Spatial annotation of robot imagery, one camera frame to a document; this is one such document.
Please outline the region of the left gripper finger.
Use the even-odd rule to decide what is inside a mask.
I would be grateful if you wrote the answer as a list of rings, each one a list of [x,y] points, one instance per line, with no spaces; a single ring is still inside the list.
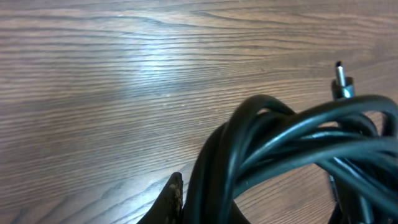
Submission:
[[[182,174],[174,172],[149,211],[137,224],[178,224],[183,216]]]

